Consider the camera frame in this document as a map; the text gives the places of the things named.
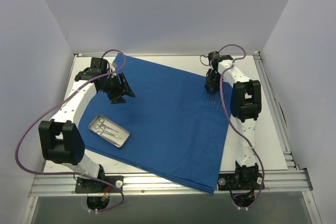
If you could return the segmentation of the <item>steel ring-handled scissors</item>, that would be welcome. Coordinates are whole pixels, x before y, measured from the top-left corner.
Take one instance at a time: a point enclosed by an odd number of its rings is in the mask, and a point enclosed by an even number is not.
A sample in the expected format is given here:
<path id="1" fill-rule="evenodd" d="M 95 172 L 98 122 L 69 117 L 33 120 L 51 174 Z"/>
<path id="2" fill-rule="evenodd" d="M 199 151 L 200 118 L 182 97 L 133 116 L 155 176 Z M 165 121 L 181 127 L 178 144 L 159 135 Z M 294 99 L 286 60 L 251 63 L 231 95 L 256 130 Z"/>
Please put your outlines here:
<path id="1" fill-rule="evenodd" d="M 106 125 L 105 124 L 105 119 L 104 118 L 99 118 L 98 119 L 98 128 L 99 129 L 108 129 L 108 130 L 112 130 L 112 131 L 114 131 L 114 132 L 118 132 L 117 130 L 115 130 L 115 129 L 113 129 L 113 128 L 111 128 L 111 127 L 109 127 L 108 125 Z"/>

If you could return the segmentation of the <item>steel instrument tray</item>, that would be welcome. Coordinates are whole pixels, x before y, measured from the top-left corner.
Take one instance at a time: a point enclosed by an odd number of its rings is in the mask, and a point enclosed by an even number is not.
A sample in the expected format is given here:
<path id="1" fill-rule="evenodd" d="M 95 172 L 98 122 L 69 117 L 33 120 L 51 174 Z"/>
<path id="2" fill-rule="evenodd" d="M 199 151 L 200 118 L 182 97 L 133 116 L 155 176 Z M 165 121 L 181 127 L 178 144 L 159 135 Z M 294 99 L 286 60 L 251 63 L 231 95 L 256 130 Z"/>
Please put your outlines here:
<path id="1" fill-rule="evenodd" d="M 124 145 L 124 143 L 129 139 L 130 132 L 127 131 L 126 129 L 124 129 L 123 127 L 117 125 L 116 123 L 112 122 L 111 120 L 107 119 L 103 115 L 97 115 L 88 126 L 88 128 L 91 131 L 93 131 L 95 134 L 97 134 L 96 131 L 103 131 L 104 130 L 104 129 L 99 129 L 98 128 L 97 123 L 98 123 L 99 118 L 104 118 L 105 119 L 105 124 L 108 125 L 109 127 L 113 128 L 113 129 L 117 130 L 118 132 L 114 132 L 114 131 L 108 130 L 108 129 L 105 129 L 105 131 L 109 131 L 112 134 L 115 134 L 115 135 L 121 137 L 121 139 L 117 139 L 117 138 L 114 138 L 114 137 L 104 137 L 104 136 L 103 137 L 100 136 L 100 137 L 103 138 L 108 143 L 110 143 L 110 144 L 112 144 L 112 145 L 114 145 L 118 148 L 121 148 Z"/>

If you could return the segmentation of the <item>blue surgical wrap cloth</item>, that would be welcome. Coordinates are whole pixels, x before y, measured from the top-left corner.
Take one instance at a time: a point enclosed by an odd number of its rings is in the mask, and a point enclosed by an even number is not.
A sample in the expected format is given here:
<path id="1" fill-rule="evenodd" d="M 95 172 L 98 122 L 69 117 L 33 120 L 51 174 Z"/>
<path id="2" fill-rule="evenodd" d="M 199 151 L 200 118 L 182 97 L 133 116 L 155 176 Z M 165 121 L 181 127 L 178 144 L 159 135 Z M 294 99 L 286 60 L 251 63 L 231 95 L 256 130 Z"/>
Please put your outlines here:
<path id="1" fill-rule="evenodd" d="M 92 98 L 78 126 L 86 149 L 213 193 L 230 112 L 208 102 L 205 78 L 122 55 L 114 62 L 123 68 L 135 97 L 126 97 L 122 104 L 112 104 L 103 92 Z M 89 129 L 99 115 L 130 132 L 122 147 Z"/>

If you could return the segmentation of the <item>steel ring-handled forceps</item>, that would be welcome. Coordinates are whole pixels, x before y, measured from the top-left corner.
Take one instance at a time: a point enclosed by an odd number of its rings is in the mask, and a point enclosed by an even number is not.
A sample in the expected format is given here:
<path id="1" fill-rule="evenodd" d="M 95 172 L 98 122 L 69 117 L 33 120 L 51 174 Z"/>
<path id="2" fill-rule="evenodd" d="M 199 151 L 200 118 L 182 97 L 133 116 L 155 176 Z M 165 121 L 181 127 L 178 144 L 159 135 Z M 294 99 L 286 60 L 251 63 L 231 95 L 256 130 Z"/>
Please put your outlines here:
<path id="1" fill-rule="evenodd" d="M 115 135 L 115 134 L 112 134 L 111 132 L 109 132 L 109 131 L 105 131 L 105 130 L 103 130 L 103 131 L 96 131 L 96 133 L 98 134 L 98 135 L 100 135 L 100 136 L 104 136 L 104 137 L 114 137 L 114 138 L 117 138 L 117 139 L 121 139 L 121 137 L 119 137 L 119 136 L 117 136 L 117 135 Z"/>

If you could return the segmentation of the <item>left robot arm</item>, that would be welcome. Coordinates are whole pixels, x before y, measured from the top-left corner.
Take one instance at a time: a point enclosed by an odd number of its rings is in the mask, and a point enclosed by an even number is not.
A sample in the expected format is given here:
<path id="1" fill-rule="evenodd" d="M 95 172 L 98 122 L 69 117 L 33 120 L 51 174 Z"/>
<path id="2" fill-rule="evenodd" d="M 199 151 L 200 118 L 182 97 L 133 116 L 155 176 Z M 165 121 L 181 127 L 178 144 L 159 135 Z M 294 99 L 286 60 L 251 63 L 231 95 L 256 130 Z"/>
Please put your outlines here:
<path id="1" fill-rule="evenodd" d="M 123 73 L 110 74 L 101 68 L 90 68 L 76 75 L 65 103 L 50 120 L 41 121 L 38 126 L 43 158 L 87 179 L 87 186 L 94 192 L 105 188 L 104 169 L 85 154 L 78 125 L 99 91 L 106 93 L 112 104 L 125 103 L 125 95 L 135 97 Z"/>

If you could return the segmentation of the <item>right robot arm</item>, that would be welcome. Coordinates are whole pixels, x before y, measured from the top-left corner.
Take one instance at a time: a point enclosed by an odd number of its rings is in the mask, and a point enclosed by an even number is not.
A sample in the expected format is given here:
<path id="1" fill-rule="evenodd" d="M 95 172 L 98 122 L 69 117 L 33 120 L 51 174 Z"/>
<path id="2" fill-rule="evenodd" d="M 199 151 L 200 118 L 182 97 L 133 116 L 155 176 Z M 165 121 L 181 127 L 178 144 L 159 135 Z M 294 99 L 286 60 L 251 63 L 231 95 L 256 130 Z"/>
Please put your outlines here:
<path id="1" fill-rule="evenodd" d="M 261 112 L 261 84 L 258 80 L 247 77 L 234 64 L 230 55 L 212 51 L 206 58 L 209 66 L 205 81 L 207 101 L 215 102 L 223 82 L 232 87 L 230 113 L 236 119 L 237 127 L 234 131 L 239 136 L 233 182 L 236 187 L 244 189 L 251 184 L 252 179 L 261 177 L 254 153 L 255 128 Z"/>

